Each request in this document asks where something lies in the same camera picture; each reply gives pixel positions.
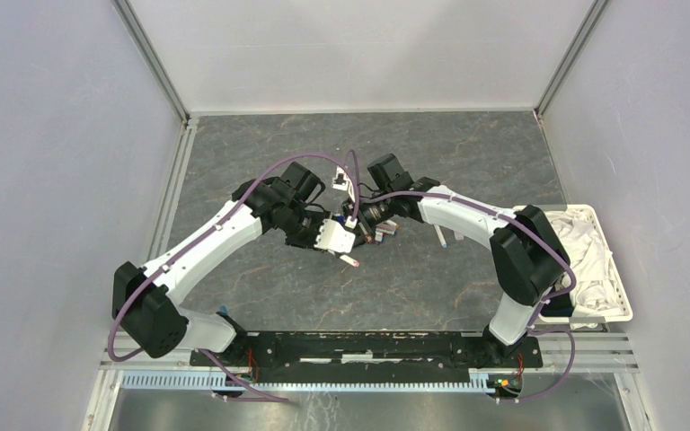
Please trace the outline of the light blue capped pen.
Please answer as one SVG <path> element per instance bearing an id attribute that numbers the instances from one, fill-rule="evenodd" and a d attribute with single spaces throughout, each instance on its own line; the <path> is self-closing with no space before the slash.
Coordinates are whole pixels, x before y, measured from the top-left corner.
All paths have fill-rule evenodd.
<path id="1" fill-rule="evenodd" d="M 446 249 L 446 248 L 448 247 L 448 243 L 447 243 L 447 239 L 446 239 L 446 236 L 445 236 L 444 233 L 443 233 L 442 228 L 441 228 L 439 225 L 435 224 L 435 225 L 434 225 L 434 230 L 435 230 L 435 232 L 436 232 L 436 235 L 437 235 L 437 237 L 438 237 L 438 240 L 439 240 L 439 243 L 440 243 L 441 247 L 444 248 L 444 249 Z"/>

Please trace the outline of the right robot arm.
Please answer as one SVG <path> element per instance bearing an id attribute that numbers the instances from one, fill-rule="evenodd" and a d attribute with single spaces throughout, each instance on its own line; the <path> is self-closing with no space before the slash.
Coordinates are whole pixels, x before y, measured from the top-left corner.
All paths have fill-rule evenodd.
<path id="1" fill-rule="evenodd" d="M 545 212 L 532 205 L 519 210 L 496 207 L 454 192 L 437 180 L 415 180 L 394 154 L 367 170 L 376 185 L 361 201 L 359 216 L 373 227 L 393 216 L 445 227 L 491 252 L 500 304 L 482 333 L 482 352 L 492 365 L 505 366 L 519 353 L 527 330 L 549 292 L 563 276 L 572 277 L 571 259 Z"/>

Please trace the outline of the white plastic basket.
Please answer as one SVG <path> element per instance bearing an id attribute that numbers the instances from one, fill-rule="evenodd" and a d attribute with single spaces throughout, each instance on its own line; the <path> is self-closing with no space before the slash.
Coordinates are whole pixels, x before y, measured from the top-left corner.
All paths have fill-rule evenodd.
<path id="1" fill-rule="evenodd" d="M 567 301 L 562 295 L 552 299 L 536 322 L 577 329 L 630 321 L 633 308 L 594 208 L 549 206 L 544 212 L 568 252 L 577 284 Z"/>

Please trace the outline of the peach capped pen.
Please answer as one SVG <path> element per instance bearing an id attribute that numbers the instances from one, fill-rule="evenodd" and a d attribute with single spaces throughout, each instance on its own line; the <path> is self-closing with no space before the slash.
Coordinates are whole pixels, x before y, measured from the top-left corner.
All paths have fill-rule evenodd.
<path id="1" fill-rule="evenodd" d="M 349 256 L 347 254 L 341 254 L 338 257 L 338 259 L 342 260 L 343 262 L 347 263 L 348 265 L 350 265 L 354 268 L 358 268 L 360 266 L 360 262 L 358 260 L 353 259 L 351 256 Z"/>

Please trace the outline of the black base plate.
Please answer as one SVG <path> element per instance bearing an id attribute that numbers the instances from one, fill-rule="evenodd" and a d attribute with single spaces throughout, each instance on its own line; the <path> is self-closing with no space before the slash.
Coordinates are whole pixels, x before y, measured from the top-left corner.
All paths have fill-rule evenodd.
<path id="1" fill-rule="evenodd" d="M 538 340 L 501 346 L 481 332 L 259 331 L 190 365 L 252 369 L 259 383 L 465 383 L 470 370 L 539 368 Z"/>

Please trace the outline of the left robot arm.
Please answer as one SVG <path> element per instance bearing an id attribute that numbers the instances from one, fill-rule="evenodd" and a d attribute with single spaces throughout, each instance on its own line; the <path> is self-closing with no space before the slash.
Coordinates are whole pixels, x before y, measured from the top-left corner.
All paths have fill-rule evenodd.
<path id="1" fill-rule="evenodd" d="M 325 218 L 307 208 L 324 182 L 300 163 L 262 180 L 243 199 L 248 188 L 242 184 L 212 219 L 164 255 L 142 267 L 126 261 L 115 270 L 111 316 L 139 352 L 159 358 L 177 347 L 205 348 L 223 365 L 244 359 L 243 329 L 235 321 L 225 312 L 187 310 L 183 301 L 210 271 L 271 229 L 312 248 Z"/>

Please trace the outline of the blue capped marker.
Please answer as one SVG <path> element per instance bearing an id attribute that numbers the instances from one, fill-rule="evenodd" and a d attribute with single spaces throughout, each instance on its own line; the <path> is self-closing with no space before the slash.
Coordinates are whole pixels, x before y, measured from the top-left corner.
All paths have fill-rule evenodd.
<path id="1" fill-rule="evenodd" d="M 381 234 L 396 235 L 399 225 L 391 220 L 386 220 L 376 226 L 376 231 Z"/>

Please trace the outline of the white cloth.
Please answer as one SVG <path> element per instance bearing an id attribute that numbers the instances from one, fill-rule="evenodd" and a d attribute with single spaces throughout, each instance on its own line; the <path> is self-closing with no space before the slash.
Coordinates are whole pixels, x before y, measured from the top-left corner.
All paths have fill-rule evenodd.
<path id="1" fill-rule="evenodd" d="M 622 316 L 627 311 L 619 297 L 619 276 L 613 252 L 600 232 L 594 214 L 583 208 L 548 211 L 546 216 L 571 260 L 577 278 L 569 292 L 571 316 L 598 318 Z"/>

